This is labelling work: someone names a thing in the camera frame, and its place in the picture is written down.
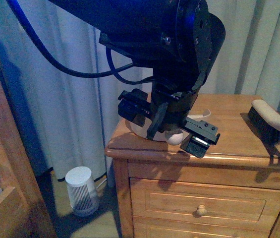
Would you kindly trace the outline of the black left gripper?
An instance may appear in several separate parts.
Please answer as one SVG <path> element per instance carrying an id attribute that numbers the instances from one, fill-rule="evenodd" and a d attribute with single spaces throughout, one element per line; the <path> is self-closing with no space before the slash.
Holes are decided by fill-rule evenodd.
<path id="1" fill-rule="evenodd" d="M 217 133 L 218 128 L 209 122 L 187 117 L 198 93 L 198 89 L 177 92 L 168 90 L 161 84 L 153 84 L 149 103 L 147 93 L 139 89 L 133 89 L 131 92 L 124 90 L 118 97 L 118 114 L 138 126 L 144 126 L 145 120 L 151 119 L 150 131 L 183 129 L 188 132 L 188 136 L 180 148 L 197 158 L 203 158 L 209 147 L 217 144 L 220 134 Z"/>

